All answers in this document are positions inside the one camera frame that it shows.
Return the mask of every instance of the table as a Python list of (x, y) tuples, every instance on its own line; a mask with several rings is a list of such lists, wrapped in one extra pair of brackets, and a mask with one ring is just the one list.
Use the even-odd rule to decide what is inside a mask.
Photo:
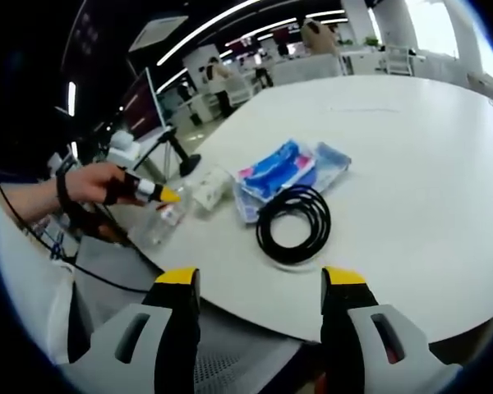
[[(493, 107), (472, 91), (402, 76), (345, 76), (266, 89), (197, 150), (197, 181), (235, 172), (288, 138), (323, 140), (352, 158), (325, 193), (325, 248), (303, 269), (276, 268), (232, 202), (189, 214), (158, 250), (163, 269), (197, 266), (201, 296), (253, 323), (320, 340), (320, 267), (362, 274), (429, 342), (493, 317)], [(295, 223), (298, 219), (283, 218)], [(274, 226), (289, 242), (307, 225)]]

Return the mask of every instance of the black stand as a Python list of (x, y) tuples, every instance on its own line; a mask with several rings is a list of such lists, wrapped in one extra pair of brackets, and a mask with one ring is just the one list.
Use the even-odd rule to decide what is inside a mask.
[(152, 145), (150, 150), (148, 150), (148, 153), (143, 155), (137, 162), (137, 164), (133, 167), (133, 170), (135, 171), (148, 158), (148, 156), (150, 156), (155, 148), (165, 142), (169, 142), (175, 153), (179, 156), (179, 158), (181, 158), (181, 163), (179, 164), (179, 174), (181, 176), (190, 175), (191, 172), (197, 167), (197, 164), (199, 164), (200, 154), (188, 156), (187, 152), (182, 148), (181, 144), (179, 144), (179, 140), (175, 136), (176, 132), (177, 129), (173, 128), (172, 130), (166, 131), (163, 135), (161, 135)]

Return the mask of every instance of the hand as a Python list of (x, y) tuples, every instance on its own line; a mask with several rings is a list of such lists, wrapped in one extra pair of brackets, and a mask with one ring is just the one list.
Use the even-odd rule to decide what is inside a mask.
[[(67, 193), (79, 203), (99, 203), (106, 199), (110, 181), (124, 182), (124, 171), (113, 163), (94, 163), (66, 174)], [(135, 197), (119, 197), (117, 204), (144, 205)]]

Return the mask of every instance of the white round table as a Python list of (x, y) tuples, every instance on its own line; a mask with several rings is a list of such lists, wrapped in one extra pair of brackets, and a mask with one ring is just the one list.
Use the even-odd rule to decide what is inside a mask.
[[(231, 173), (294, 138), (352, 158), (324, 193), (333, 226), (299, 273), (274, 266), (232, 201), (188, 215), (160, 250), (163, 269), (197, 266), (201, 296), (263, 327), (320, 340), (320, 268), (363, 275), (430, 342), (493, 317), (493, 107), (453, 85), (347, 76), (267, 89), (197, 150), (190, 181), (218, 164)], [(278, 226), (279, 240), (308, 225)]]

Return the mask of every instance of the black cable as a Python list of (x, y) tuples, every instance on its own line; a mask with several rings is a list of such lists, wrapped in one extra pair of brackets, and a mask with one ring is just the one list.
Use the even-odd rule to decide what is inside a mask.
[[(11, 204), (11, 201), (9, 201), (8, 197), (6, 196), (6, 193), (3, 191), (3, 188), (2, 186), (0, 185), (0, 193), (2, 194), (2, 197), (4, 198), (4, 200), (6, 201), (6, 204), (7, 206), (9, 207), (9, 209), (11, 210), (11, 212), (13, 212), (13, 214), (15, 215), (16, 219), (18, 220), (18, 222), (43, 246), (45, 247), (47, 250), (49, 250), (49, 252), (53, 252), (53, 248), (51, 246), (49, 246), (48, 244), (46, 244), (40, 237), (38, 234), (36, 234), (33, 229), (31, 228), (31, 226), (29, 224), (27, 224), (27, 222), (24, 220), (24, 218), (22, 216), (20, 216), (20, 214), (13, 208), (12, 204)], [(76, 264), (74, 264), (74, 259), (72, 257), (68, 257), (64, 254), (59, 254), (58, 256), (60, 258), (60, 260), (66, 262), (66, 263), (70, 263), (71, 265), (73, 265), (73, 267), (75, 267), (76, 269), (78, 269), (79, 271), (82, 271), (83, 273), (85, 273), (86, 275), (90, 275), (91, 277), (94, 277), (95, 279), (101, 281), (101, 282), (104, 282), (106, 283), (107, 285), (110, 285), (110, 286), (113, 286), (113, 287), (116, 287), (117, 289), (120, 289), (120, 290), (124, 290), (124, 291), (131, 291), (131, 292), (134, 292), (134, 293), (142, 293), (142, 294), (147, 294), (149, 291), (148, 290), (141, 290), (141, 289), (134, 289), (134, 288), (131, 288), (131, 287), (126, 287), (126, 286), (123, 286), (123, 285), (119, 285), (115, 282), (111, 282), (109, 281), (108, 279), (104, 279), (103, 277), (100, 277), (99, 275), (97, 275), (96, 273), (92, 273), (91, 271), (88, 271), (87, 269), (83, 268), (83, 267), (80, 267)]]
[[(311, 225), (311, 234), (300, 245), (287, 248), (277, 244), (271, 233), (272, 221), (285, 213), (301, 213)], [(287, 265), (314, 256), (329, 239), (330, 211), (320, 193), (310, 186), (294, 185), (276, 195), (260, 209), (256, 238), (272, 259)]]

